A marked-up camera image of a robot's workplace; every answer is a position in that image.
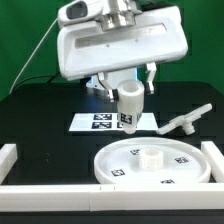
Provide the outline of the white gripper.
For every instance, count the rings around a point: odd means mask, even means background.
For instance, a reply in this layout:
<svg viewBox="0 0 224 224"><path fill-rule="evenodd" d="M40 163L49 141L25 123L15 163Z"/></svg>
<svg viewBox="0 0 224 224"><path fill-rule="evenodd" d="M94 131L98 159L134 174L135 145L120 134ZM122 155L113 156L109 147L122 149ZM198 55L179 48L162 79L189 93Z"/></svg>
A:
<svg viewBox="0 0 224 224"><path fill-rule="evenodd" d="M132 27L105 31L88 18L61 28L57 39L61 75L67 80L97 74L110 102L119 100L118 90L107 82L107 73L146 64L145 91L154 93L156 63L175 61L188 50L176 6L146 11L135 17Z"/></svg>

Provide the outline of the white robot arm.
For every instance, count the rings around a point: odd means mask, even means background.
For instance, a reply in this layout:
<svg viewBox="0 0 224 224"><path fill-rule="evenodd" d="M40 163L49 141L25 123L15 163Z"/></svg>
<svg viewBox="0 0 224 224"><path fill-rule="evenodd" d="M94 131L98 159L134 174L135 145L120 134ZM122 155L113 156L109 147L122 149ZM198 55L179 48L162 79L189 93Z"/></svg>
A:
<svg viewBox="0 0 224 224"><path fill-rule="evenodd" d="M112 101L116 88L106 76L117 71L164 63L188 50L179 8L137 0L74 0L58 11L59 68L67 80L98 77Z"/></svg>

